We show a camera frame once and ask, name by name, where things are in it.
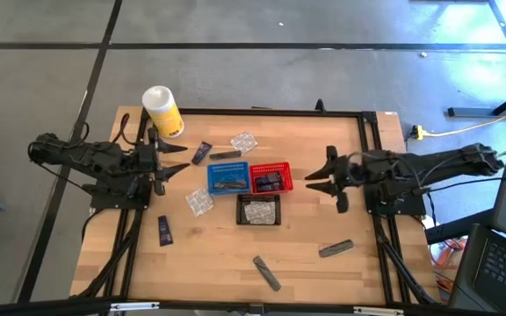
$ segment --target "black tray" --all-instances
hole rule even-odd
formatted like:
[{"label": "black tray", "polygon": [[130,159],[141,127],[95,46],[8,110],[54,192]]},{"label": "black tray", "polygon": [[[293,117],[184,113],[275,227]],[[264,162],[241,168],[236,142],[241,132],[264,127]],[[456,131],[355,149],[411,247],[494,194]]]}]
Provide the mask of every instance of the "black tray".
[{"label": "black tray", "polygon": [[[245,205],[252,201],[257,202],[274,202],[275,206],[275,219],[274,224],[250,224],[245,216]],[[237,195],[237,207],[235,209],[235,219],[237,225],[252,225],[252,226],[275,226],[280,225],[280,196],[279,195]]]}]

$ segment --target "black stand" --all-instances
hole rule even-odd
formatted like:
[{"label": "black stand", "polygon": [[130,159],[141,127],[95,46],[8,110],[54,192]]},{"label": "black stand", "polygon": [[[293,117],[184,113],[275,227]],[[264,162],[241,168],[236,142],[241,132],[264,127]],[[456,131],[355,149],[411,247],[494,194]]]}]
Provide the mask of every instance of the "black stand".
[{"label": "black stand", "polygon": [[450,223],[439,225],[425,230],[427,243],[429,245],[447,241],[452,238],[458,238],[467,235],[472,228],[472,224],[478,223],[482,226],[491,226],[493,209],[466,216],[462,219],[454,220]]},{"label": "black stand", "polygon": [[506,115],[506,101],[494,109],[490,108],[449,108],[452,118],[493,118]]}]

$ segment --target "yellow label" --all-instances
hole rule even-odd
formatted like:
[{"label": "yellow label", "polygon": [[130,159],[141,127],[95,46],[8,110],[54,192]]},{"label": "yellow label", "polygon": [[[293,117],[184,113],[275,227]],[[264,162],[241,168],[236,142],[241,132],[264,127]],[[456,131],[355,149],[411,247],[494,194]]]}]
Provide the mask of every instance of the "yellow label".
[{"label": "yellow label", "polygon": [[183,131],[183,119],[176,104],[160,114],[151,114],[151,119],[163,137],[175,137]]}]

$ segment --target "white container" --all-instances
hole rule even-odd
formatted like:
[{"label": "white container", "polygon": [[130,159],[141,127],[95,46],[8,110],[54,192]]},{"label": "white container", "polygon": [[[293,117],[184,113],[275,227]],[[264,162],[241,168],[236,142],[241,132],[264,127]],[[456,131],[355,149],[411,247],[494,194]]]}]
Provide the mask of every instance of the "white container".
[{"label": "white container", "polygon": [[162,137],[175,138],[183,132],[183,119],[169,88],[151,87],[141,96],[141,102]]}]

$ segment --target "yellow cable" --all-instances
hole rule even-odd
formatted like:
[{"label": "yellow cable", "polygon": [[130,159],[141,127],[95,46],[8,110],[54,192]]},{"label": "yellow cable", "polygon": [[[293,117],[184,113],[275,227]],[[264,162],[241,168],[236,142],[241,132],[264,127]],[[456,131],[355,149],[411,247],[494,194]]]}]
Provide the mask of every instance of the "yellow cable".
[{"label": "yellow cable", "polygon": [[422,130],[421,132],[422,132],[422,136],[442,137],[442,136],[454,135],[455,133],[466,132],[466,131],[473,130],[474,128],[478,128],[478,127],[482,127],[482,126],[488,126],[488,125],[491,125],[493,123],[497,123],[497,122],[499,122],[501,120],[504,120],[504,119],[506,119],[506,115],[502,116],[500,118],[496,118],[496,119],[490,120],[489,122],[481,123],[481,124],[478,124],[478,125],[475,125],[475,126],[469,126],[469,127],[465,127],[465,128],[460,128],[459,130],[451,131],[451,132],[445,132],[445,133],[429,133],[429,132],[427,132],[425,130]]}]

